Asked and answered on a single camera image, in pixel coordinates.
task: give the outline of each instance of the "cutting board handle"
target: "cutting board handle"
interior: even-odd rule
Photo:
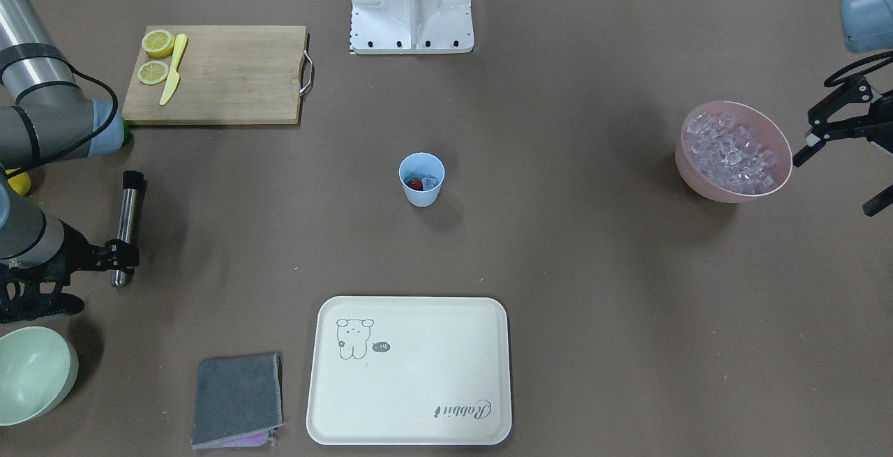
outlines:
[[[307,94],[307,92],[310,92],[310,89],[313,88],[313,76],[316,73],[315,69],[313,69],[313,60],[310,59],[310,55],[307,54],[306,50],[303,51],[303,57],[306,59],[306,63],[303,65],[303,69],[301,71],[301,79],[303,79],[303,72],[306,72],[307,70],[307,63],[309,63],[310,65],[310,78],[307,80],[307,83],[302,85],[300,90],[297,92],[297,94],[299,94],[301,98],[303,98],[303,95]]]

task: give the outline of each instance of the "black cable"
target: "black cable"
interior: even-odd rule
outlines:
[[[842,77],[844,73],[849,73],[850,71],[858,68],[862,65],[867,65],[868,63],[873,63],[875,61],[880,61],[881,59],[886,59],[886,61],[881,61],[877,63],[875,66],[869,66],[865,68],[861,72],[851,73],[845,77]],[[835,85],[840,85],[843,82],[848,81],[849,79],[858,76],[858,75],[868,75],[868,73],[876,72],[883,68],[884,66],[893,63],[893,50],[888,50],[887,52],[881,52],[880,54],[874,54],[874,56],[864,57],[863,59],[858,60],[855,63],[851,63],[850,65],[844,66],[840,68],[837,72],[834,72],[832,76],[825,79],[824,85],[825,87],[834,87]]]
[[[81,137],[76,142],[71,143],[71,145],[69,145],[65,149],[63,149],[63,151],[58,151],[47,158],[41,158],[40,161],[38,161],[34,164],[29,164],[29,165],[26,165],[26,167],[21,167],[19,169],[16,169],[15,171],[7,173],[6,174],[7,180],[9,180],[12,177],[16,177],[19,174],[31,171],[31,169],[41,167],[41,165],[49,164],[50,162],[53,162],[55,159],[58,159],[60,157],[70,154],[71,152],[75,151],[77,149],[77,147],[83,145],[86,142],[89,142],[89,140],[92,140],[93,138],[96,138],[96,136],[99,136],[99,133],[101,133],[103,130],[108,128],[108,126],[111,126],[112,121],[114,121],[116,114],[118,114],[118,96],[115,95],[115,93],[111,87],[109,87],[104,82],[100,81],[99,79],[92,78],[89,75],[85,75],[85,73],[81,73],[81,72],[77,71],[77,69],[74,66],[72,66],[70,63],[68,63],[67,61],[65,62],[65,65],[67,65],[69,67],[69,69],[71,70],[72,73],[74,73],[74,75],[79,76],[80,78],[86,80],[87,82],[93,82],[96,85],[98,85],[99,87],[105,89],[106,92],[108,92],[109,97],[112,98],[112,110],[109,111],[108,118],[106,118],[105,122],[100,124],[98,128],[93,130],[92,133],[89,133],[88,135]]]

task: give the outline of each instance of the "lemon slice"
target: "lemon slice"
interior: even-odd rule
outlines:
[[[140,71],[137,71],[137,77],[145,85],[155,85],[165,81],[167,72],[168,66],[165,62],[154,60],[143,63],[143,66],[140,66]]]
[[[153,30],[143,37],[143,50],[150,57],[168,57],[173,52],[173,35],[167,30]]]
[[[13,187],[13,190],[20,196],[25,197],[31,190],[31,177],[29,177],[28,173],[16,174],[15,177],[9,179],[9,186]]]

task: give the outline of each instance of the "purple cloth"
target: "purple cloth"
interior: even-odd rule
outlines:
[[[248,435],[248,437],[240,437],[239,439],[232,439],[221,444],[215,444],[214,447],[210,448],[260,447],[268,441],[272,441],[271,434],[268,431],[264,431],[262,433],[257,433],[256,435]]]

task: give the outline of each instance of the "plastic knife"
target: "plastic knife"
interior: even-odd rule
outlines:
[[[183,51],[186,50],[187,41],[187,36],[182,33],[173,40],[173,57],[170,59],[170,72],[168,73],[168,80],[165,82],[165,90],[162,92],[162,98],[158,101],[160,106],[165,106],[177,90],[179,85],[177,68],[179,68],[179,61],[183,59]]]

